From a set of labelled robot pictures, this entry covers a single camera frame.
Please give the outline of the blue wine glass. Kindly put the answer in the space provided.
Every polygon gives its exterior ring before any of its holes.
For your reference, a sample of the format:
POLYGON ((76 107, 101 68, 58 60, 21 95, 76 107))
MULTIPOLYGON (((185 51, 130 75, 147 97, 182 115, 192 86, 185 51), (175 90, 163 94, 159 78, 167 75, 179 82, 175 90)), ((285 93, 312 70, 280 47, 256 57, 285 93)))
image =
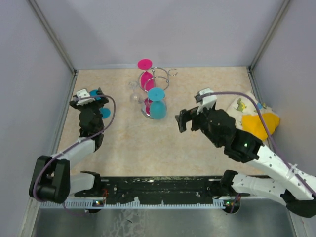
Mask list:
MULTIPOLYGON (((91 90, 89 92, 90 96, 96 96, 97 95, 97 89, 91 90)), ((100 113, 102 114, 102 119, 106 119, 111 115, 111 111, 108 108, 102 107, 99 109, 100 113)))
POLYGON ((150 103, 150 116, 155 120, 161 120, 166 116, 165 92, 160 87, 154 87, 148 92, 150 103))

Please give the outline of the blue wine glass front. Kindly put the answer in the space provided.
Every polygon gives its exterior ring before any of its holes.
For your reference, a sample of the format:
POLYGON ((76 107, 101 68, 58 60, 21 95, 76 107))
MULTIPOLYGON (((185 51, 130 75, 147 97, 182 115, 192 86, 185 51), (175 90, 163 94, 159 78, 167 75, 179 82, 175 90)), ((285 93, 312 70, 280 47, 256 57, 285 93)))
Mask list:
POLYGON ((150 116, 155 120, 161 120, 166 116, 165 92, 160 87, 154 87, 148 92, 150 103, 150 116))

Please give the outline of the clear wine glass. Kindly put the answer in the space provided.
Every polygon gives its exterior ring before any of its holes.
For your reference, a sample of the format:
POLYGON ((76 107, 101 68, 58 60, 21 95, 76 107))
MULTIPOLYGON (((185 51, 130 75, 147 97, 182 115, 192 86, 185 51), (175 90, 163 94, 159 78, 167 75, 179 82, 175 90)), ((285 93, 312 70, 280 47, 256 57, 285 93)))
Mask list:
POLYGON ((132 103, 139 103, 140 102, 140 94, 137 92, 138 82, 131 81, 128 84, 129 88, 132 89, 132 94, 130 95, 130 101, 132 103))

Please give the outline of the dinosaur print yellow cloth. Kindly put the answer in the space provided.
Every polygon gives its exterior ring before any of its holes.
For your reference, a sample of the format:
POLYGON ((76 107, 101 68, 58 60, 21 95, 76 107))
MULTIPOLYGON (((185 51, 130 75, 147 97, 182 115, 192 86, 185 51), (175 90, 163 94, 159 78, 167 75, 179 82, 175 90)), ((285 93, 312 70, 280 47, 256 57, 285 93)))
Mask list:
MULTIPOLYGON (((266 104, 259 103, 251 91, 248 91, 245 94, 254 100, 269 133, 273 134, 280 124, 279 115, 273 112, 266 104)), ((226 109, 226 112, 235 119, 236 127, 238 129, 249 132, 262 141, 265 141, 268 138, 255 106, 249 99, 244 96, 237 96, 226 109)))

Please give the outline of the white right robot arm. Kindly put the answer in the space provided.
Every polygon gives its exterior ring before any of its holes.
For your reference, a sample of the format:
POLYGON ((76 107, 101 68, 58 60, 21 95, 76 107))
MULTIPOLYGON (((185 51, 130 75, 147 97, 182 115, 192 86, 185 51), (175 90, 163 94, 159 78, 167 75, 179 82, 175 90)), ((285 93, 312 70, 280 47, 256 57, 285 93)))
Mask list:
POLYGON ((220 180, 221 191, 230 196, 250 194, 268 198, 305 218, 316 214, 316 178, 294 166, 287 166, 281 158, 260 139, 236 128, 235 119, 224 110, 204 108, 183 109, 175 116, 180 132, 200 130, 224 154, 236 162, 253 166, 268 177, 258 178, 226 170, 220 180))

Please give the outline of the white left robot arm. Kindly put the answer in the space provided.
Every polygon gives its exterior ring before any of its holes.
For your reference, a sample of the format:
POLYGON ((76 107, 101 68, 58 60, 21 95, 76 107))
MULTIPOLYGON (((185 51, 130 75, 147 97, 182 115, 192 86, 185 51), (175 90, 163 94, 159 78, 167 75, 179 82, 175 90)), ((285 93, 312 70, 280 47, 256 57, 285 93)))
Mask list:
POLYGON ((88 192, 97 196, 102 192, 98 173, 82 171, 71 175, 70 171, 101 147, 107 129, 103 119, 115 115, 104 107, 111 100, 100 88, 76 92, 69 105, 79 111, 79 137, 64 151, 37 159, 29 187, 30 197, 40 202, 63 204, 70 195, 88 192))

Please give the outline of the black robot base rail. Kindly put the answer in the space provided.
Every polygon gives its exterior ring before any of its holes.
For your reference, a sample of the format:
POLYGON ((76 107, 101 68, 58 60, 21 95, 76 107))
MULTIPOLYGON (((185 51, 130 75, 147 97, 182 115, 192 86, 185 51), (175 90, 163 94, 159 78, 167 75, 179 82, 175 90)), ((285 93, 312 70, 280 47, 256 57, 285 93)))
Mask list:
POLYGON ((100 177, 89 190, 71 194, 64 204, 44 202, 43 209, 221 209, 233 206, 236 192, 220 176, 100 177))

